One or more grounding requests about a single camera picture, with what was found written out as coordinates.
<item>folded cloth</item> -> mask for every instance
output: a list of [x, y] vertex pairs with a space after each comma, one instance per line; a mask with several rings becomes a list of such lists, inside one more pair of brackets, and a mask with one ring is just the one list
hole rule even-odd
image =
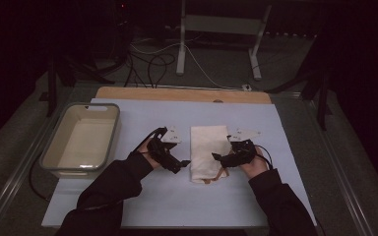
[[226, 126], [191, 127], [191, 179], [194, 183], [209, 184], [228, 176], [212, 153], [228, 155], [231, 145]]

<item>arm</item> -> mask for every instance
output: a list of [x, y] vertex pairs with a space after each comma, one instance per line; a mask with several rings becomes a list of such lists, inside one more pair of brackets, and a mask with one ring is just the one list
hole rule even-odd
[[146, 153], [147, 145], [126, 160], [114, 160], [79, 196], [77, 208], [64, 218], [56, 235], [116, 235], [123, 200], [139, 196], [140, 181], [159, 167]]
[[269, 235], [318, 235], [303, 203], [288, 184], [283, 184], [277, 169], [268, 170], [260, 158], [240, 165], [260, 207], [268, 217]]

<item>person's left hand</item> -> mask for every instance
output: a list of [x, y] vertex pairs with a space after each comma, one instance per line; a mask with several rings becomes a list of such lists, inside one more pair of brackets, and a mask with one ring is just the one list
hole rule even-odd
[[152, 159], [152, 156], [150, 155], [149, 153], [149, 149], [147, 148], [147, 144], [149, 143], [151, 139], [147, 139], [138, 149], [137, 151], [139, 151], [143, 156], [144, 158], [149, 162], [149, 164], [152, 166], [153, 169], [156, 169], [158, 167], [160, 167], [160, 164], [155, 161], [154, 159]]

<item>person's right hand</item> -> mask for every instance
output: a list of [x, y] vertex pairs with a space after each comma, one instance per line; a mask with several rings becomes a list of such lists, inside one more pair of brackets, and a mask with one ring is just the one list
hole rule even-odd
[[[259, 147], [256, 147], [256, 151], [258, 154], [263, 155]], [[258, 156], [254, 157], [250, 163], [240, 165], [240, 168], [247, 175], [248, 179], [256, 177], [257, 175], [269, 170], [266, 160]]]

